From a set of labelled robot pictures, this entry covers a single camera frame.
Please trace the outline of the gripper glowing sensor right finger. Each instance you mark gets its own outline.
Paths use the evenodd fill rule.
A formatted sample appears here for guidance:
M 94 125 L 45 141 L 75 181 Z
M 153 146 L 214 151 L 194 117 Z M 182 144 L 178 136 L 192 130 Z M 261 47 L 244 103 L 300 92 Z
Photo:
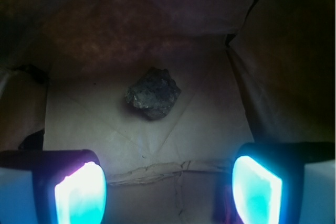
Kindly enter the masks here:
M 335 223 L 335 144 L 244 144 L 232 190 L 243 223 Z

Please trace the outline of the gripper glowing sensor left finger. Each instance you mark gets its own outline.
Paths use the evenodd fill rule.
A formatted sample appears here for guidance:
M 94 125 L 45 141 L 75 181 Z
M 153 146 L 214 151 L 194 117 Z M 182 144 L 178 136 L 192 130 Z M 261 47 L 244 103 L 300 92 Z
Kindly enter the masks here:
M 91 150 L 1 152 L 1 223 L 101 223 L 106 201 Z

